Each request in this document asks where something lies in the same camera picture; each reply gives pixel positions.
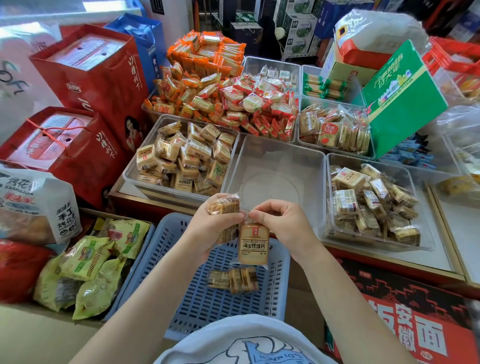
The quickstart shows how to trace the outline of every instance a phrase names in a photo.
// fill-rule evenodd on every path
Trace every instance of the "red gift box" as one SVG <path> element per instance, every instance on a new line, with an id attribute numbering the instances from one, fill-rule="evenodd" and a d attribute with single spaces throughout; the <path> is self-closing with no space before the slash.
<path id="1" fill-rule="evenodd" d="M 128 157 L 102 117 L 90 111 L 48 107 L 30 121 L 0 147 L 0 158 L 48 171 L 70 183 L 79 198 L 104 209 L 108 191 Z"/>
<path id="2" fill-rule="evenodd" d="M 133 37 L 84 25 L 30 60 L 65 107 L 99 112 L 126 151 L 140 146 L 151 125 Z"/>
<path id="3" fill-rule="evenodd" d="M 460 295 L 349 259 L 337 259 L 388 328 L 419 363 L 478 364 L 471 318 Z M 326 349 L 341 359 L 326 327 Z"/>

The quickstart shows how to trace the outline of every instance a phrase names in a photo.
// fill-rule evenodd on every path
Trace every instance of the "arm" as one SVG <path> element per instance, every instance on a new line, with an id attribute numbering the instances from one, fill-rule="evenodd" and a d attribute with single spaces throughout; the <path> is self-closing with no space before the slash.
<path id="1" fill-rule="evenodd" d="M 201 205 L 182 237 L 158 262 L 115 315 L 72 359 L 77 363 L 152 363 L 175 311 L 219 233 L 245 219 L 243 213 L 211 216 Z"/>
<path id="2" fill-rule="evenodd" d="M 281 216 L 268 213 L 272 211 Z M 416 363 L 317 239 L 299 205 L 269 200 L 249 217 L 274 232 L 305 271 L 344 363 Z"/>

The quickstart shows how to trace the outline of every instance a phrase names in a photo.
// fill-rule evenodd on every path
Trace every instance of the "yellow-green snack bag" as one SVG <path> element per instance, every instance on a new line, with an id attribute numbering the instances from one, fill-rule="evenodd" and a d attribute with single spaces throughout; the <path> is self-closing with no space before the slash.
<path id="1" fill-rule="evenodd" d="M 85 236 L 67 252 L 60 263 L 61 275 L 78 280 L 92 280 L 110 256 L 113 240 Z"/>
<path id="2" fill-rule="evenodd" d="M 123 255 L 107 260 L 93 280 L 82 284 L 77 293 L 73 320 L 99 315 L 110 307 L 126 260 Z"/>
<path id="3" fill-rule="evenodd" d="M 108 237 L 115 241 L 113 249 L 135 259 L 150 225 L 139 220 L 113 220 L 108 227 Z"/>
<path id="4" fill-rule="evenodd" d="M 42 306 L 58 312 L 75 304 L 75 297 L 82 281 L 62 277 L 60 262 L 65 253 L 51 259 L 43 267 L 36 281 L 33 299 Z"/>

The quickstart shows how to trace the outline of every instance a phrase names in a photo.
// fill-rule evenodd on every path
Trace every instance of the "person's left hand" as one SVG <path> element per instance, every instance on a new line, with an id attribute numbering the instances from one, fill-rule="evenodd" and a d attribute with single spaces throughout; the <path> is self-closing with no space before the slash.
<path id="1" fill-rule="evenodd" d="M 220 232 L 245 220 L 245 212 L 233 212 L 230 214 L 210 215 L 207 207 L 219 198 L 229 194 L 215 194 L 206 200 L 195 212 L 188 224 L 179 243 L 185 246 L 189 253 L 193 254 L 198 265 L 202 265 L 208 259 L 210 251 L 220 235 Z"/>

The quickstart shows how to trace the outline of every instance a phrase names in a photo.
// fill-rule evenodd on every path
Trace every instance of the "hand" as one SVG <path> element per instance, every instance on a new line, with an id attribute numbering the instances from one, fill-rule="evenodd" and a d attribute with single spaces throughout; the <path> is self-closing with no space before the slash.
<path id="1" fill-rule="evenodd" d="M 319 246 L 323 248 L 299 204 L 268 200 L 255 207 L 248 216 L 274 232 L 300 265 L 315 255 Z"/>
<path id="2" fill-rule="evenodd" d="M 207 261 L 220 232 L 245 220 L 245 212 L 218 215 L 208 213 L 207 207 L 225 196 L 228 194 L 215 194 L 206 200 L 195 212 L 182 235 L 181 244 L 188 245 L 189 252 L 195 255 L 194 258 L 198 260 L 199 266 Z"/>

